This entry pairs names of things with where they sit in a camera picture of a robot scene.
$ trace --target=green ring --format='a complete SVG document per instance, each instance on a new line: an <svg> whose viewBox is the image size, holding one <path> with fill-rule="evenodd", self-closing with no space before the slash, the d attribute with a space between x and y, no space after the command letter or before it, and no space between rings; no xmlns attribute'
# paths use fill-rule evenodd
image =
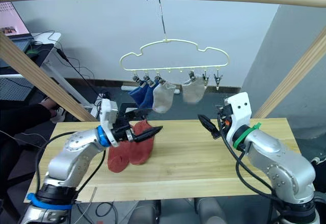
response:
<svg viewBox="0 0 326 224"><path fill-rule="evenodd" d="M246 131L243 132L243 134L241 134L240 137L238 137L238 139L234 142L233 147L236 149L239 145L239 143L241 143L246 136L248 136L248 134L256 129L259 129L259 127L261 126L261 123L258 122L256 125L254 125L252 128L248 128Z"/></svg>

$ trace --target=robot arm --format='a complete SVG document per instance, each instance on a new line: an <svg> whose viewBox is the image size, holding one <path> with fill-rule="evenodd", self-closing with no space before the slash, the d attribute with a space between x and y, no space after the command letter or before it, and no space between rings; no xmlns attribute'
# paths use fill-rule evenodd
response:
<svg viewBox="0 0 326 224"><path fill-rule="evenodd" d="M63 150L51 160L41 189L29 194L31 200L21 223L63 223L77 198L79 186L93 157L121 141L141 142L162 127L153 127L134 135L130 120L144 118L146 111L134 110L120 117L115 102L102 99L100 126L80 131L69 137Z"/></svg>
<svg viewBox="0 0 326 224"><path fill-rule="evenodd" d="M289 150L282 142L259 130L260 124L249 127L251 108L247 93L225 99L219 108L219 118L227 143L246 152L250 163L262 170L270 179L276 196L283 201L283 223L319 223L314 208L315 170L301 154ZM203 126L214 139L221 135L210 120L199 115Z"/></svg>

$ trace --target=laptop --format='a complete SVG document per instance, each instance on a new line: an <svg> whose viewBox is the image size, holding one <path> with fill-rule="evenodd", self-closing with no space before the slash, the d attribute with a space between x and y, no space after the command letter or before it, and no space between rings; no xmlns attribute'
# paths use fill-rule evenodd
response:
<svg viewBox="0 0 326 224"><path fill-rule="evenodd" d="M0 31L9 37L23 52L28 49L33 37L11 2L0 3ZM0 59L0 68L8 67Z"/></svg>

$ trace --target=screen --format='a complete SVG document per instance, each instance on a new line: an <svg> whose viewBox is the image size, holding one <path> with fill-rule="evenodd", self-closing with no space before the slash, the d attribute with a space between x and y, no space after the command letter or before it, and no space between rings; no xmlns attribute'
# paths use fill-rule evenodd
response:
<svg viewBox="0 0 326 224"><path fill-rule="evenodd" d="M0 3L0 29L6 36L30 33L11 2Z"/></svg>

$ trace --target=white sock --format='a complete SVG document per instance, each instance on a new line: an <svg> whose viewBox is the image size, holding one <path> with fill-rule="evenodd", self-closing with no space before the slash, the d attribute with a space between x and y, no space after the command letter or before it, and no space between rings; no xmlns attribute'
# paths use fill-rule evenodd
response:
<svg viewBox="0 0 326 224"><path fill-rule="evenodd" d="M182 85L183 101L187 103L198 103L204 96L206 87L203 77L196 75L194 81L188 80Z"/></svg>
<svg viewBox="0 0 326 224"><path fill-rule="evenodd" d="M157 113L163 114L167 112L173 102L173 95L176 86L166 81L159 84L153 91L154 103L153 110Z"/></svg>

